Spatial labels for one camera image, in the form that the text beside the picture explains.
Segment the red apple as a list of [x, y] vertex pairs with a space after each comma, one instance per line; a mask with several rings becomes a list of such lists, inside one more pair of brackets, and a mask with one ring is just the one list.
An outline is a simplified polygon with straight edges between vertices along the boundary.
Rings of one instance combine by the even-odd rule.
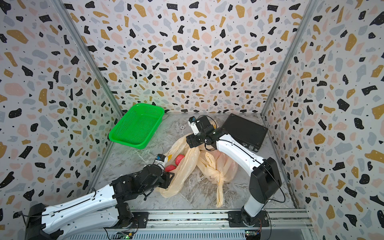
[[174, 166], [174, 165], [168, 165], [168, 166], [165, 167], [165, 171], [166, 172], [171, 172], [171, 171], [175, 170], [176, 168], [177, 167]]
[[178, 156], [175, 158], [175, 164], [176, 164], [176, 166], [178, 166], [184, 158], [185, 158], [184, 155], [178, 155]]

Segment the beige plastic bag with apples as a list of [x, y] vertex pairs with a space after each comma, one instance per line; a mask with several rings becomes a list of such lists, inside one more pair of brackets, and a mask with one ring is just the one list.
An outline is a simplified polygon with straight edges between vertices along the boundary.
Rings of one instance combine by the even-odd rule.
[[185, 157], [181, 160], [176, 169], [171, 171], [171, 173], [174, 173], [175, 175], [171, 180], [169, 187], [166, 189], [160, 187], [157, 188], [157, 191], [160, 192], [164, 198], [170, 198], [177, 195], [182, 190], [187, 178], [197, 166], [200, 149], [198, 147], [190, 148], [187, 143], [187, 136], [188, 135], [185, 135], [179, 138], [166, 153], [166, 167], [174, 165], [178, 155], [184, 155]]

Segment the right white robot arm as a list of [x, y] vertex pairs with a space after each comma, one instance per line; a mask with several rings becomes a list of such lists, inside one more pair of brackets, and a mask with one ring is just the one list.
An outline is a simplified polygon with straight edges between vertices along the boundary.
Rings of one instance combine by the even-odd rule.
[[276, 161], [257, 155], [268, 129], [240, 116], [230, 114], [221, 127], [211, 124], [211, 117], [190, 117], [193, 133], [186, 137], [191, 148], [201, 145], [207, 151], [218, 150], [234, 160], [250, 176], [250, 197], [241, 209], [246, 226], [257, 224], [268, 200], [282, 186]]

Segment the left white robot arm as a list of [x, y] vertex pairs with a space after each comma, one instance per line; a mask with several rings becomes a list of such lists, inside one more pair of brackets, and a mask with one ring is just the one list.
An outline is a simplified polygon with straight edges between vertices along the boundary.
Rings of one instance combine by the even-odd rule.
[[168, 188], [174, 176], [160, 165], [147, 165], [72, 201], [34, 205], [25, 215], [25, 239], [63, 240], [94, 229], [138, 228], [140, 222], [128, 202], [139, 196], [147, 198], [156, 188]]

